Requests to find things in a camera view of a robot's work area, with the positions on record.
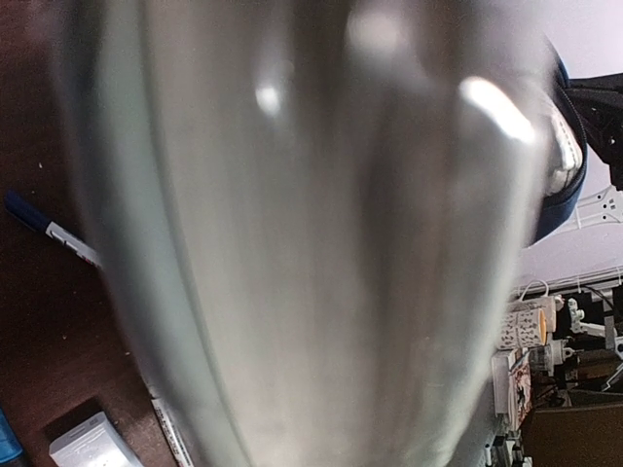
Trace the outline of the pale green paperback book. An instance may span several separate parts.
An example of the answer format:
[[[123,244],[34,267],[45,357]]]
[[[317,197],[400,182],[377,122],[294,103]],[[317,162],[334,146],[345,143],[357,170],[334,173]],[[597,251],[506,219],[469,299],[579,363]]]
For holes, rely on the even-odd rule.
[[[542,1],[53,1],[89,240],[200,466],[445,466],[547,151]]]

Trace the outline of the navy blue student backpack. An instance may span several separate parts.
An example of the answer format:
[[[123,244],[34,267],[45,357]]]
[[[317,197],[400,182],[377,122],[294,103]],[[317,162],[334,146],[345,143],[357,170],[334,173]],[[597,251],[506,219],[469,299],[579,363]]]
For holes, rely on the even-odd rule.
[[[549,83],[540,92],[538,104],[547,141],[545,172],[540,205],[525,242],[527,247],[553,233],[571,217],[588,167],[586,131],[568,96],[568,70],[553,44],[546,45],[551,69]]]

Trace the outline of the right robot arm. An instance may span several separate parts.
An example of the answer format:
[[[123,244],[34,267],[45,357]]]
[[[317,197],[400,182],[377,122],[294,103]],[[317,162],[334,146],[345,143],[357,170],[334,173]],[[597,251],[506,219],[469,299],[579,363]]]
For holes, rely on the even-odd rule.
[[[610,185],[578,201],[559,232],[622,222],[622,75],[570,81],[568,97],[584,125],[587,142],[608,166]]]

